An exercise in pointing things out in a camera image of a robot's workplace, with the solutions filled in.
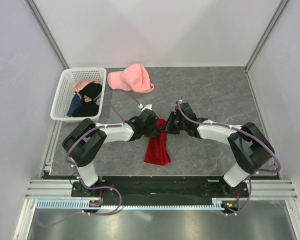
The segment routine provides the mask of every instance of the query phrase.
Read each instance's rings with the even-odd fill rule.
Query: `folded red garment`
[[[166,120],[158,119],[156,126],[160,129]],[[159,136],[154,136],[149,139],[148,147],[145,152],[144,162],[148,164],[157,164],[164,166],[170,163],[170,157],[166,148],[167,133],[160,132]]]

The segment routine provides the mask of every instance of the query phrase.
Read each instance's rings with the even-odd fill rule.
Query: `pink hat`
[[[124,71],[110,72],[108,84],[112,89],[134,91],[138,94],[146,94],[155,89],[147,70],[139,63],[128,66]]]

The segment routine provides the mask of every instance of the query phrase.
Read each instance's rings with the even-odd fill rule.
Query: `blue cloth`
[[[78,96],[77,93],[75,93],[74,97],[72,98],[68,113],[66,114],[68,117],[72,117],[75,110],[79,107],[81,107],[83,104],[82,100]]]

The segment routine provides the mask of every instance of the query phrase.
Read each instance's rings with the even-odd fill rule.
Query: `shiny gray floor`
[[[39,210],[43,224],[74,210]],[[249,202],[237,216],[193,210],[123,210],[111,216],[78,215],[49,228],[32,224],[29,240],[295,240],[284,202]]]
[[[107,72],[121,69],[107,69]],[[147,68],[155,89],[146,94],[134,95],[143,105],[163,119],[174,110],[175,102],[183,96],[197,117],[209,118],[227,124],[253,122],[261,127],[257,108],[243,67],[149,67]],[[100,123],[118,123],[120,119],[109,102],[110,88],[105,89]],[[115,92],[113,103],[124,116],[138,116],[136,103],[124,92]],[[77,123],[63,123],[57,141],[51,175],[71,175],[73,169],[65,162],[62,141]],[[185,132],[168,135],[167,151],[171,163],[158,166],[144,162],[148,138],[132,142],[104,144],[94,161],[99,175],[223,175],[235,163],[229,146],[211,140],[189,137]],[[273,161],[264,166],[274,169]]]

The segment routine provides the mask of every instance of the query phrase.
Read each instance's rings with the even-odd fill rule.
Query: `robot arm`
[[[234,129],[210,125],[213,122],[207,118],[197,118],[186,102],[182,103],[180,107],[188,118],[196,122],[204,122],[205,125],[188,121],[180,113],[179,108],[176,107],[175,111],[171,112],[165,125],[161,129],[157,129],[157,115],[150,107],[145,107],[139,116],[126,121],[123,126],[100,128],[89,134],[87,136],[89,139],[87,141],[82,140],[70,153],[70,157],[76,164],[84,183],[90,187],[98,181],[93,160],[102,144],[116,141],[134,141],[142,136],[155,137],[160,132],[179,134],[183,130],[191,137],[210,139],[229,145],[236,163],[223,176],[222,184],[226,188],[225,192],[236,187],[250,174],[255,173],[271,158],[270,154],[251,138],[242,135]],[[94,123],[89,118],[83,120],[63,141],[63,148],[68,152],[80,136],[96,126],[104,126],[104,124]],[[235,125],[233,127],[257,137],[274,152],[270,143],[253,123],[248,122],[245,125]]]

